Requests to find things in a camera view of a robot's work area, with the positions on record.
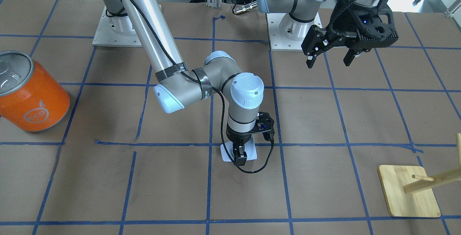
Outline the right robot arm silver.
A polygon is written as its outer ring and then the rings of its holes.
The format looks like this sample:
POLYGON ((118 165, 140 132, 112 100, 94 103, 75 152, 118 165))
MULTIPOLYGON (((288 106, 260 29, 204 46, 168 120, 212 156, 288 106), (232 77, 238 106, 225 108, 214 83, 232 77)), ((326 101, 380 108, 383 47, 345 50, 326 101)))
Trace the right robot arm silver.
POLYGON ((217 93, 226 99, 226 136, 221 145, 224 161, 244 166, 257 159, 252 135, 263 133, 271 141, 267 113, 259 112, 264 84, 257 75, 243 72, 224 51, 212 52, 202 67, 189 70, 157 0, 103 0, 108 15, 128 20, 128 31, 140 40, 158 81, 154 92, 166 113, 184 109, 217 93))

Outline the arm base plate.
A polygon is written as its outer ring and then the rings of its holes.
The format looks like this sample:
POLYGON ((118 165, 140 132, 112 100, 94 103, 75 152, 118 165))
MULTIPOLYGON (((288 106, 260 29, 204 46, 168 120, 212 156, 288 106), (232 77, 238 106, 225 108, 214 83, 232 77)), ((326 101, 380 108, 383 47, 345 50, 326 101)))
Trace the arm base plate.
POLYGON ((108 17, 109 12, 104 7, 94 34, 92 44, 94 46, 118 47, 118 48, 141 48, 139 38, 128 16, 108 17))
POLYGON ((322 26, 316 14, 308 23, 295 21, 288 13, 267 14, 267 28, 272 51, 302 52, 301 44, 311 25, 322 26))

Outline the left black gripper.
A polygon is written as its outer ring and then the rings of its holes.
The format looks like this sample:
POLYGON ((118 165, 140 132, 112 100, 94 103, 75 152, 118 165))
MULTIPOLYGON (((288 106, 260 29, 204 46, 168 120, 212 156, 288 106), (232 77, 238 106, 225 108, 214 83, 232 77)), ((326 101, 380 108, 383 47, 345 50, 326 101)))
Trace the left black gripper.
MULTIPOLYGON (((356 23, 353 19, 353 11, 360 8, 366 8, 358 4, 351 4, 347 10, 336 18, 336 14, 344 8, 350 0, 338 0, 330 18, 329 25, 326 28, 321 28, 318 25, 311 25, 302 44, 301 48, 305 56, 307 56, 306 64, 308 68, 312 68, 316 58, 337 46, 346 46, 348 52, 344 56, 345 66, 350 66, 352 61, 362 52, 369 52, 370 45, 356 44, 358 34, 356 32, 356 23)), ((383 7, 388 0, 379 0, 377 7, 383 7)))

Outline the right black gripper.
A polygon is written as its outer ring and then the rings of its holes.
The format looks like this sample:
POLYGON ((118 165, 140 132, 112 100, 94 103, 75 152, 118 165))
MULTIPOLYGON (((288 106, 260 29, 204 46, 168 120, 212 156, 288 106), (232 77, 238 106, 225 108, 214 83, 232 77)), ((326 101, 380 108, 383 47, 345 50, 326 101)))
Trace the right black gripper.
POLYGON ((255 122, 240 124, 237 122, 227 122, 226 137, 233 143, 234 165, 244 166, 247 161, 247 153, 244 144, 247 143, 252 134, 250 131, 255 127, 255 122))

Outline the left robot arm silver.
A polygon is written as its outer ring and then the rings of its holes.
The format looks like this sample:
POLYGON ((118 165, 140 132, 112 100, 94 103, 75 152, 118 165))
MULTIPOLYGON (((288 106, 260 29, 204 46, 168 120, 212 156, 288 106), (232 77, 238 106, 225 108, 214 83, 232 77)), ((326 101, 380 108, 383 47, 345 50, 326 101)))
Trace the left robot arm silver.
POLYGON ((335 47, 346 47, 349 66, 362 52, 387 48, 399 36, 389 0, 337 0, 327 26, 314 23, 323 0, 256 0, 262 13, 283 13, 283 35, 301 42, 312 68, 316 58, 335 47))

